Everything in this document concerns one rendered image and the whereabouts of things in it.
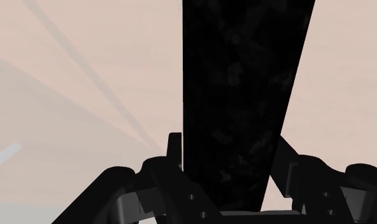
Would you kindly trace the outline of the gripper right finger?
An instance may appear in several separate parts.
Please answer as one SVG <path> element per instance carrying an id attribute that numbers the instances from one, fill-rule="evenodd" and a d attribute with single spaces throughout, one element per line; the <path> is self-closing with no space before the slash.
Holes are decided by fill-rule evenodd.
<path id="1" fill-rule="evenodd" d="M 345 171 L 298 154 L 278 140 L 271 177 L 307 224 L 377 224 L 377 167 L 351 164 Z"/>

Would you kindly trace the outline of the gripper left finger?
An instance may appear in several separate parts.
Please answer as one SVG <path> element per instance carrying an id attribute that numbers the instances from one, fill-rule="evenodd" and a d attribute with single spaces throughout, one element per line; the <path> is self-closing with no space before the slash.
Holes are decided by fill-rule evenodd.
<path id="1" fill-rule="evenodd" d="M 220 211 L 180 168 L 182 134 L 168 135 L 167 154 L 148 158 L 141 170 L 104 170 L 52 224 L 221 224 Z"/>

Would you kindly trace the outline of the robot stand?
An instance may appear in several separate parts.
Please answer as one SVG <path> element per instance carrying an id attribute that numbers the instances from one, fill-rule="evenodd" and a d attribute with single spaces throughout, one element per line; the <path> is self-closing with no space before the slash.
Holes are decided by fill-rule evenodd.
<path id="1" fill-rule="evenodd" d="M 316 0 L 182 0 L 183 170 L 259 211 Z"/>

